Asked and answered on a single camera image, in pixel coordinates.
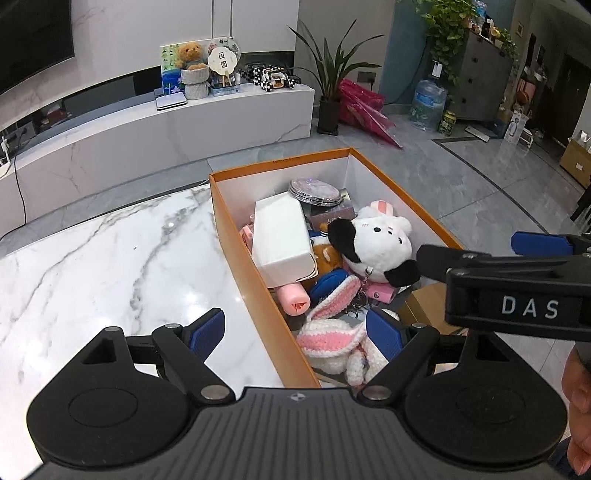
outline pink crochet ear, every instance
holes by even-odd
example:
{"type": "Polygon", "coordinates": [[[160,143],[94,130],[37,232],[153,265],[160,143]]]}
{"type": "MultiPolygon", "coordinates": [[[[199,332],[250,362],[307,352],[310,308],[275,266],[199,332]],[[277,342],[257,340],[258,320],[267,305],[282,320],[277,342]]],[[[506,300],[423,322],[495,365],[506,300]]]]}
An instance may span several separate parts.
{"type": "Polygon", "coordinates": [[[366,335],[365,322],[351,328],[344,320],[320,319],[304,324],[297,343],[306,356],[331,358],[349,353],[366,335]]]}
{"type": "Polygon", "coordinates": [[[307,316],[307,321],[328,319],[342,312],[349,306],[361,288],[361,280],[356,275],[348,276],[336,287],[333,293],[314,307],[307,316]]]}

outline blue pouch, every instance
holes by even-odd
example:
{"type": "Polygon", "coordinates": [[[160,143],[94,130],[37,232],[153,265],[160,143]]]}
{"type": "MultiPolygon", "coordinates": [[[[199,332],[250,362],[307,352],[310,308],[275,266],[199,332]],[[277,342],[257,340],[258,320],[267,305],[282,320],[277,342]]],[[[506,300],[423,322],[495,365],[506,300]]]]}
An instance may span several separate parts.
{"type": "Polygon", "coordinates": [[[310,289],[310,300],[319,303],[336,290],[349,274],[342,268],[335,268],[332,272],[322,275],[310,289]]]}

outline gray dresser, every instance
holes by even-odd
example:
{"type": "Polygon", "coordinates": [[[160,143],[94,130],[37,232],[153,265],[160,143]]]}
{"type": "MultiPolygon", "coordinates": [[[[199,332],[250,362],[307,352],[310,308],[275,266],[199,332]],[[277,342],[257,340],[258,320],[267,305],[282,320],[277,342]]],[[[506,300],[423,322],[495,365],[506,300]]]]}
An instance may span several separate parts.
{"type": "Polygon", "coordinates": [[[449,109],[460,119],[492,122],[503,101],[513,59],[473,32],[458,58],[459,80],[450,88],[449,109]]]}

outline orange box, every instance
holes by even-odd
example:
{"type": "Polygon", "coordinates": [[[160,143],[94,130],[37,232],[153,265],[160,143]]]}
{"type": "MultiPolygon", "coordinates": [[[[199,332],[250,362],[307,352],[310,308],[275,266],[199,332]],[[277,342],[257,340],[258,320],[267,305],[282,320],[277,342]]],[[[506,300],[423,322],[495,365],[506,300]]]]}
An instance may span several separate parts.
{"type": "Polygon", "coordinates": [[[287,191],[292,179],[315,178],[347,188],[359,209],[373,200],[394,205],[413,226],[416,252],[422,244],[462,248],[455,237],[408,193],[354,148],[300,155],[212,173],[213,212],[220,244],[242,298],[271,361],[286,388],[319,388],[312,368],[296,344],[251,255],[240,228],[250,223],[255,202],[287,191]]]}

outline potted plant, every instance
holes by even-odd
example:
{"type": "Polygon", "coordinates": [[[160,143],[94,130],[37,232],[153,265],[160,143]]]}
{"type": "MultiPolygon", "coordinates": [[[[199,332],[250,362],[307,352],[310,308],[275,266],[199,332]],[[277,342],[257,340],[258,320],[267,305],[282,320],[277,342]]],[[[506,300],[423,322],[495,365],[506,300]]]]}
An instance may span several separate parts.
{"type": "Polygon", "coordinates": [[[464,43],[469,20],[476,16],[472,0],[417,0],[417,11],[427,23],[431,58],[443,65],[444,77],[455,85],[452,63],[464,43]],[[423,4],[428,5],[426,12],[423,4]]]}
{"type": "Polygon", "coordinates": [[[322,97],[320,98],[320,109],[318,113],[318,133],[321,134],[337,135],[339,133],[339,83],[341,80],[343,80],[350,72],[358,68],[376,69],[381,67],[381,65],[367,63],[365,61],[349,64],[351,57],[362,44],[369,40],[373,40],[374,38],[383,37],[383,35],[376,35],[374,37],[368,38],[367,40],[363,40],[357,43],[357,45],[355,45],[351,51],[345,55],[345,52],[343,51],[343,40],[349,34],[356,21],[357,20],[354,20],[353,23],[351,23],[351,26],[345,33],[345,36],[343,36],[343,39],[340,41],[334,55],[330,53],[326,37],[324,38],[323,53],[320,52],[316,40],[304,22],[300,21],[305,33],[308,35],[308,37],[310,37],[312,43],[314,44],[314,50],[312,47],[310,47],[310,44],[302,34],[289,27],[289,29],[310,49],[316,63],[316,72],[303,67],[298,68],[301,70],[306,70],[314,75],[320,85],[322,97]]]}

